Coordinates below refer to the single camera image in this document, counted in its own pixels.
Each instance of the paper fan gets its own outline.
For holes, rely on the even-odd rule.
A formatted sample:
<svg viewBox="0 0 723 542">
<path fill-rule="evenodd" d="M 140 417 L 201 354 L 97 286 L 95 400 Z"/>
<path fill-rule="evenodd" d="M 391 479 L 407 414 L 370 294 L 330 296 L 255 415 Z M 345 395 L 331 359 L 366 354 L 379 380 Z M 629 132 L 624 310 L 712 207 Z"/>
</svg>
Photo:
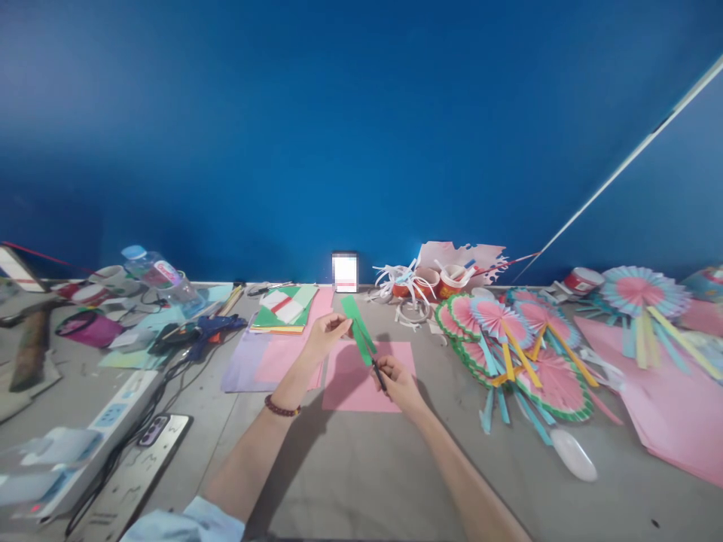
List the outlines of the paper fan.
<svg viewBox="0 0 723 542">
<path fill-rule="evenodd" d="M 478 344 L 452 341 L 452 348 L 480 384 L 485 388 L 495 388 L 497 386 L 494 378 L 487 371 L 487 360 L 485 360 L 482 348 Z"/>
<path fill-rule="evenodd" d="M 500 302 L 486 300 L 482 297 L 473 297 L 471 307 L 472 313 L 477 319 L 482 331 L 502 343 L 507 377 L 514 381 L 514 367 L 512 365 L 510 346 L 508 344 L 512 343 L 517 356 L 520 358 L 520 361 L 522 361 L 522 365 L 528 368 L 533 382 L 539 387 L 541 383 L 536 379 L 535 372 L 532 370 L 527 356 L 525 356 L 525 352 L 523 351 L 524 348 L 532 344 L 532 333 L 527 329 L 527 326 L 520 316 L 514 310 L 502 305 Z"/>
<path fill-rule="evenodd" d="M 550 303 L 543 296 L 529 288 L 510 288 L 505 294 L 505 301 L 510 305 L 514 305 L 517 301 L 530 301 L 538 305 L 547 306 L 550 309 L 557 308 L 553 303 Z"/>
<path fill-rule="evenodd" d="M 466 334 L 475 340 L 480 340 L 482 338 L 482 329 L 472 313 L 471 301 L 472 298 L 467 294 L 450 297 L 450 314 L 455 323 L 460 326 Z"/>
<path fill-rule="evenodd" d="M 453 340 L 466 341 L 467 343 L 476 343 L 474 337 L 469 336 L 452 318 L 449 307 L 450 300 L 445 300 L 437 307 L 435 319 L 442 331 Z"/>
<path fill-rule="evenodd" d="M 570 348 L 580 346 L 580 332 L 557 307 L 551 309 L 531 301 L 516 301 L 514 309 L 534 334 L 539 335 L 552 328 Z"/>
<path fill-rule="evenodd" d="M 646 307 L 655 308 L 666 318 L 677 318 L 691 306 L 691 293 L 663 273 L 646 267 L 621 266 L 602 276 L 600 293 L 613 307 L 638 318 Z"/>
<path fill-rule="evenodd" d="M 593 403 L 582 375 L 573 367 L 570 361 L 552 350 L 544 350 L 537 360 L 537 377 L 542 388 L 532 385 L 527 370 L 517 375 L 517 384 L 549 413 L 571 422 L 582 422 L 592 415 Z"/>
</svg>

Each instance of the red beaded bracelet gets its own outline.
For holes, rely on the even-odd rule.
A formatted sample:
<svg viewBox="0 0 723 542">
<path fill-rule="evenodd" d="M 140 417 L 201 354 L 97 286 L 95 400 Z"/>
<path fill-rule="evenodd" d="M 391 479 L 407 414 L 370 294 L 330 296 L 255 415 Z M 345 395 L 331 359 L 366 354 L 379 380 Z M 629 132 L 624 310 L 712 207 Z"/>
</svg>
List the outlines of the red beaded bracelet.
<svg viewBox="0 0 723 542">
<path fill-rule="evenodd" d="M 266 399 L 264 399 L 264 404 L 266 404 L 266 408 L 276 414 L 277 416 L 284 416 L 286 418 L 293 418 L 294 416 L 298 416 L 301 413 L 301 405 L 297 406 L 295 410 L 287 410 L 280 408 L 276 406 L 271 401 L 271 394 L 268 394 L 266 396 Z"/>
</svg>

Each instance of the light blue sleeve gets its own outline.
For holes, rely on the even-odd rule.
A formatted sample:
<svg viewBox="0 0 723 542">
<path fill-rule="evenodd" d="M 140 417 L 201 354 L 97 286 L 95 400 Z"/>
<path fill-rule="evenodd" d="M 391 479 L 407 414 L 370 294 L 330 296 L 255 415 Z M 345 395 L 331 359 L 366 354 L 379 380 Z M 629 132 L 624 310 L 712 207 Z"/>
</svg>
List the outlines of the light blue sleeve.
<svg viewBox="0 0 723 542">
<path fill-rule="evenodd" d="M 155 510 L 135 522 L 120 542 L 239 542 L 245 526 L 201 497 L 196 497 L 183 514 Z"/>
</svg>

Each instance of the pink paper sheet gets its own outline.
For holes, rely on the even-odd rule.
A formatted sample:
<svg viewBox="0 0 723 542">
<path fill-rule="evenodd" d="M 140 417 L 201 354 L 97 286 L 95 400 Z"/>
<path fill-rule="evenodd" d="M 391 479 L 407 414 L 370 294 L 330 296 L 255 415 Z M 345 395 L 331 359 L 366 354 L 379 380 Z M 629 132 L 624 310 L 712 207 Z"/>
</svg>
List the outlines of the pink paper sheet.
<svg viewBox="0 0 723 542">
<path fill-rule="evenodd" d="M 660 346 L 660 367 L 642 370 L 622 351 L 622 329 L 575 318 L 593 350 L 625 373 L 621 398 L 651 454 L 723 488 L 723 387 L 684 355 L 686 375 Z"/>
<path fill-rule="evenodd" d="M 715 303 L 693 300 L 691 308 L 680 317 L 680 323 L 693 331 L 723 336 L 723 315 Z"/>
<path fill-rule="evenodd" d="M 311 302 L 309 319 L 300 336 L 275 336 L 264 352 L 264 356 L 256 370 L 256 382 L 281 382 L 281 379 L 291 368 L 296 358 L 309 338 L 314 321 L 320 316 L 331 312 L 331 301 L 334 298 L 332 287 L 321 287 Z M 321 385 L 322 364 L 314 373 L 309 382 L 309 390 L 317 389 Z"/>
<path fill-rule="evenodd" d="M 377 359 L 393 355 L 416 377 L 410 343 L 374 343 Z M 364 365 L 354 341 L 339 341 L 329 354 L 322 409 L 397 413 L 399 408 L 374 387 L 371 367 Z"/>
</svg>

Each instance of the smartphone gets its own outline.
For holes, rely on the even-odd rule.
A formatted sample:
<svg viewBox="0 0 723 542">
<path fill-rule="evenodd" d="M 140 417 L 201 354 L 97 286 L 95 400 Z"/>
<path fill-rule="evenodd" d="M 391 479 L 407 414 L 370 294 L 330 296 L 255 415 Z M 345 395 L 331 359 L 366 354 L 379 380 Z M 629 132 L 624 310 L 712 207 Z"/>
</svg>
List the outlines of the smartphone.
<svg viewBox="0 0 723 542">
<path fill-rule="evenodd" d="M 353 251 L 331 253 L 331 274 L 337 292 L 355 294 L 359 291 L 359 254 Z"/>
</svg>

